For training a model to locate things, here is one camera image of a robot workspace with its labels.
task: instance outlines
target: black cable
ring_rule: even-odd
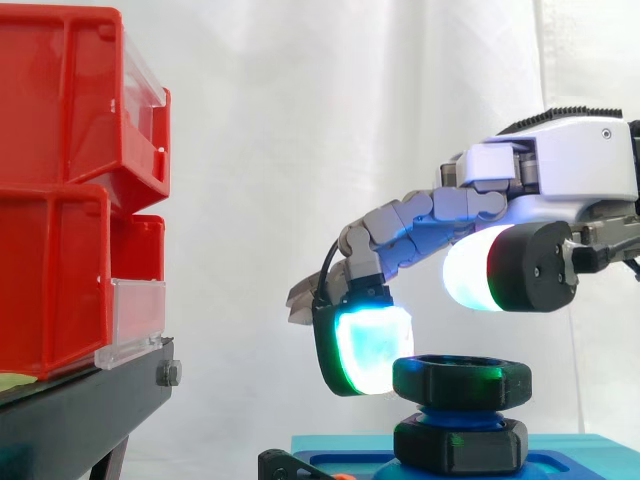
[[[634,258],[631,260],[623,260],[622,263],[633,270],[633,273],[636,274],[636,279],[640,280],[640,265],[638,265],[638,262],[636,262]]]
[[[614,256],[621,251],[634,246],[635,244],[640,243],[640,236],[627,238],[619,243],[614,243],[613,245],[609,245],[609,255]]]
[[[322,268],[320,269],[320,276],[318,276],[318,288],[316,289],[316,299],[320,301],[329,302],[329,296],[327,295],[326,282],[327,282],[327,274],[329,273],[329,267],[331,267],[331,261],[338,251],[338,240],[333,242],[327,256],[322,263]]]

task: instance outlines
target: stacked red bins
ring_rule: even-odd
[[[161,347],[169,93],[110,8],[0,4],[0,373]]]

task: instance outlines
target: blue platform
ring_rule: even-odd
[[[298,436],[291,451],[329,474],[347,473],[358,480],[444,478],[398,465],[392,449],[390,435]],[[529,435],[529,451],[517,476],[483,480],[640,480],[640,453],[599,435]]]

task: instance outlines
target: large hex nut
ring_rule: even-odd
[[[504,419],[502,430],[462,431],[425,425],[415,414],[393,433],[396,458],[438,475],[510,475],[524,465],[527,427]]]
[[[393,364],[393,389],[425,407],[500,411],[531,398],[531,369],[495,358],[422,355]]]

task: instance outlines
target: white backdrop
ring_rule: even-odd
[[[345,224],[430,188],[437,165],[514,120],[573,103],[640,116],[632,0],[109,3],[173,95],[172,194],[153,211],[184,366],[132,435],[125,480],[256,478],[258,453],[291,435],[390,433],[413,405],[334,397],[311,330],[286,322],[289,287]],[[632,275],[589,279],[551,315],[497,315],[448,298],[442,259],[393,285],[420,352],[524,361],[534,398],[510,414],[530,431],[640,448],[625,417],[640,401]]]

